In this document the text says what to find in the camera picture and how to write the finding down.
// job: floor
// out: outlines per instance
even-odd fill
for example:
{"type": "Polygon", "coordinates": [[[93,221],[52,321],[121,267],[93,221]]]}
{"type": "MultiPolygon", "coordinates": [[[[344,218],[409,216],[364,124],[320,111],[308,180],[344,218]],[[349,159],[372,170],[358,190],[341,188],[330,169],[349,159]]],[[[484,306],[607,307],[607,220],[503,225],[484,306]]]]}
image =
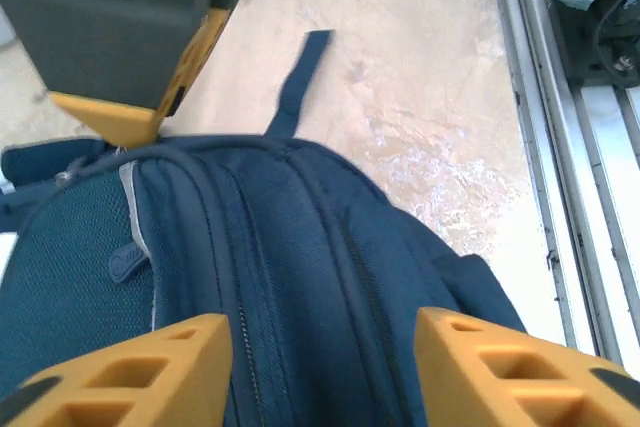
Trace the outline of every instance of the floor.
{"type": "MultiPolygon", "coordinates": [[[[299,136],[337,150],[459,253],[491,264],[529,331],[562,342],[495,0],[240,0],[168,133],[258,133],[304,33],[336,30],[299,136]]],[[[0,53],[0,145],[88,131],[19,44],[0,53]]]]}

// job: backpack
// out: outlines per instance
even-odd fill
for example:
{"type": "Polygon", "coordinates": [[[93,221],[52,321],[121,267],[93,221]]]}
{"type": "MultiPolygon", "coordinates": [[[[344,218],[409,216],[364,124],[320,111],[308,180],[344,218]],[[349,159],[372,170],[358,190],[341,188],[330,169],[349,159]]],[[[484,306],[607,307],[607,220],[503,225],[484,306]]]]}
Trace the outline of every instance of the backpack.
{"type": "Polygon", "coordinates": [[[293,138],[330,37],[308,36],[263,136],[5,153],[7,178],[48,196],[35,209],[4,201],[5,214],[29,215],[0,287],[0,396],[50,365],[213,312],[233,339],[226,426],[425,426],[420,307],[524,330],[480,257],[458,256],[348,160],[293,138]],[[57,182],[38,178],[71,158],[57,182]]]}

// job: black cable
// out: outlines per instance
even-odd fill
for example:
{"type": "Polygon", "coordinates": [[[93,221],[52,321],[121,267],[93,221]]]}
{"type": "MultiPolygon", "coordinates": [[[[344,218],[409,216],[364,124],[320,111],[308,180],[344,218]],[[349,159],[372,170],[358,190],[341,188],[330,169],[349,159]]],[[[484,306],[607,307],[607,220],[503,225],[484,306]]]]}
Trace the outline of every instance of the black cable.
{"type": "Polygon", "coordinates": [[[598,56],[598,60],[600,61],[602,66],[607,70],[607,72],[609,72],[609,75],[613,77],[615,83],[619,87],[630,88],[638,85],[638,79],[636,78],[634,80],[630,80],[628,78],[621,76],[616,70],[616,68],[611,64],[611,62],[605,59],[604,53],[602,52],[602,48],[600,47],[602,28],[604,27],[604,24],[609,20],[609,18],[614,14],[614,12],[620,8],[623,2],[624,0],[616,0],[611,5],[611,7],[609,7],[609,10],[605,12],[605,14],[602,16],[602,18],[598,22],[598,25],[596,25],[595,30],[593,31],[592,43],[593,43],[593,50],[598,56]]]}

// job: navy blue backpack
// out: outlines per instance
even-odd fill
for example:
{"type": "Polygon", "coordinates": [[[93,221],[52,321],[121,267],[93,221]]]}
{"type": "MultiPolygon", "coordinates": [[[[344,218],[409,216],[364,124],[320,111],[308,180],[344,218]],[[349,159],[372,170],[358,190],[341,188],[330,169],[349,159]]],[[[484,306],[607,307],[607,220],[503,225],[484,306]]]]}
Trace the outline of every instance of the navy blue backpack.
{"type": "Polygon", "coordinates": [[[420,307],[523,330],[481,258],[456,255],[347,160],[293,138],[329,38],[310,34],[264,136],[5,153],[18,189],[0,214],[28,219],[0,287],[0,396],[215,312],[233,337],[226,426],[425,426],[420,307]],[[34,208],[21,192],[46,200],[34,208]]]}

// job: fabric strap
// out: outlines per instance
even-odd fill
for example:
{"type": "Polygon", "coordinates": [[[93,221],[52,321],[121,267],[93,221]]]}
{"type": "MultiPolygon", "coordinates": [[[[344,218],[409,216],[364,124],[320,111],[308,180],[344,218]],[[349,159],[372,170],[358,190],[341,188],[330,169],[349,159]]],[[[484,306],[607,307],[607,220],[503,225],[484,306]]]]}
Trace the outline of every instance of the fabric strap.
{"type": "Polygon", "coordinates": [[[267,137],[291,138],[295,135],[302,101],[332,37],[333,30],[315,30],[307,34],[298,62],[280,91],[276,115],[265,133],[267,137]]]}

